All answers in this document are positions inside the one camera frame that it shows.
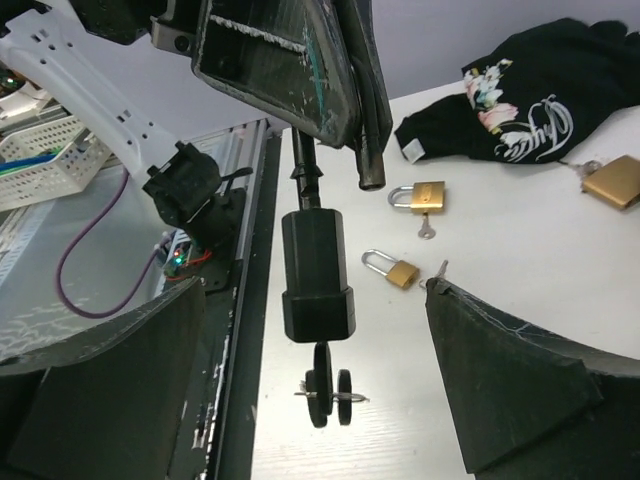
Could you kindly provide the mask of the silver keys of small padlock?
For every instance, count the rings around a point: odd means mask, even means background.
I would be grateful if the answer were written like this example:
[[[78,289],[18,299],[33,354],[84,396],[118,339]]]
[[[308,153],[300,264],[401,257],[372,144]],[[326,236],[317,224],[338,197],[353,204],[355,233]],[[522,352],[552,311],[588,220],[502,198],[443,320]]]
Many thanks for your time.
[[[449,261],[448,260],[444,260],[442,262],[442,264],[440,265],[439,269],[437,270],[437,272],[432,275],[431,277],[428,278],[423,278],[419,281],[419,286],[421,289],[426,290],[427,289],[427,284],[430,280],[432,279],[442,279],[446,276],[446,271],[449,265]]]

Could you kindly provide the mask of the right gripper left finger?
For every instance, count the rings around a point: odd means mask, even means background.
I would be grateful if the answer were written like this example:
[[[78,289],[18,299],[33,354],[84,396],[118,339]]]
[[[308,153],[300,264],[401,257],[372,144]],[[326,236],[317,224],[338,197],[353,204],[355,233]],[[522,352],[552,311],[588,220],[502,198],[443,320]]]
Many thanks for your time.
[[[164,479],[204,319],[184,281],[1,363],[4,479]]]

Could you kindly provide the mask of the black padlock shackle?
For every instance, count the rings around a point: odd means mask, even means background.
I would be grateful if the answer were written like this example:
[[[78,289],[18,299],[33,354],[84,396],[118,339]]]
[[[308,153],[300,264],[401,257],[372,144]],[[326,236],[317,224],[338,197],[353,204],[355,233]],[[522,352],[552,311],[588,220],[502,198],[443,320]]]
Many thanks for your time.
[[[377,122],[361,113],[356,137],[359,187],[386,185]],[[339,341],[355,331],[353,290],[348,285],[343,217],[321,205],[314,139],[292,131],[299,209],[282,219],[286,290],[282,294],[285,333],[296,343]]]

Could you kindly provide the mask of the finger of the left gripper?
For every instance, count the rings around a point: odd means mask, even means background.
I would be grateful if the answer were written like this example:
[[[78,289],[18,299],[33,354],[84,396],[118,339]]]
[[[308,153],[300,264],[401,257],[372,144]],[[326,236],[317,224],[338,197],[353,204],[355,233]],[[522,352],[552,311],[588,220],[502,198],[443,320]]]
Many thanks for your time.
[[[330,1],[205,1],[192,71],[331,147],[353,142],[355,81]]]
[[[355,67],[354,87],[358,93],[365,93],[361,113],[369,113],[376,120],[379,146],[384,149],[393,120],[375,40],[372,2],[331,1],[331,5],[347,62]]]

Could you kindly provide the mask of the medium brass padlock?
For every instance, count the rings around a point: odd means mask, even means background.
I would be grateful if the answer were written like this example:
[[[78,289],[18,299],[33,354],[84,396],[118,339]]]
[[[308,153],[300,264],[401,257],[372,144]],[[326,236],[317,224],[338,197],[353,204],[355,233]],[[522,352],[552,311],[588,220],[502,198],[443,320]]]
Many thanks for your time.
[[[422,217],[418,236],[433,239],[436,231],[430,225],[430,215],[445,211],[446,185],[444,181],[416,182],[392,189],[387,195],[388,204],[396,210],[407,210]]]

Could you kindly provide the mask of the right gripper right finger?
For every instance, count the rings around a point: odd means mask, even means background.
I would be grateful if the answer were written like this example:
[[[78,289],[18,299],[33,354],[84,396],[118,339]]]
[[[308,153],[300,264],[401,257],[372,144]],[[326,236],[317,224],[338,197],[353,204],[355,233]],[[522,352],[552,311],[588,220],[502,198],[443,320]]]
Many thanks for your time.
[[[636,475],[639,362],[526,322],[443,279],[426,315],[471,475]]]

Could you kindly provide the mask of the black-headed keys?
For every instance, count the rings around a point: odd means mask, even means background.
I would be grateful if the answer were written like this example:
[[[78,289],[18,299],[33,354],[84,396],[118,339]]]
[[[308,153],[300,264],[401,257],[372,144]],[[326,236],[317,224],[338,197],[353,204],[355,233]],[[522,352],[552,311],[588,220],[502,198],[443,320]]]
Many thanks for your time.
[[[348,369],[340,369],[337,385],[333,382],[331,350],[327,342],[314,345],[313,368],[307,370],[295,396],[306,400],[312,425],[321,429],[337,409],[341,426],[349,426],[353,418],[353,405],[366,403],[369,398],[353,391],[352,376]]]

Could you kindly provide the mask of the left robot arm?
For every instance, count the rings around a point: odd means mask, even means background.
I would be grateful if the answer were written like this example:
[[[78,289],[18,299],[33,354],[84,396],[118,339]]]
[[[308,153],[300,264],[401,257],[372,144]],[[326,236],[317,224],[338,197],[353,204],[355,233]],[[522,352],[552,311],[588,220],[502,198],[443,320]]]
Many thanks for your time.
[[[149,35],[211,88],[293,127],[301,217],[318,218],[315,147],[347,147],[359,186],[386,183],[392,120],[368,1],[5,1],[1,60],[51,93],[121,160],[162,220],[208,249],[235,232],[216,161],[183,142],[80,50]]]

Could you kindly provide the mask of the small brass padlock long shackle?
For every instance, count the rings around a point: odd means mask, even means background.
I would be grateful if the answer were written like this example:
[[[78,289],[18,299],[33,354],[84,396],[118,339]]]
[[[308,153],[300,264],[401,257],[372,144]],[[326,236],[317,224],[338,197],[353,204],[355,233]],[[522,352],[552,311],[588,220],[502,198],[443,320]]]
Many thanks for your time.
[[[396,259],[377,249],[365,251],[361,255],[361,262],[365,267],[402,290],[413,286],[420,275],[420,269],[415,265]]]

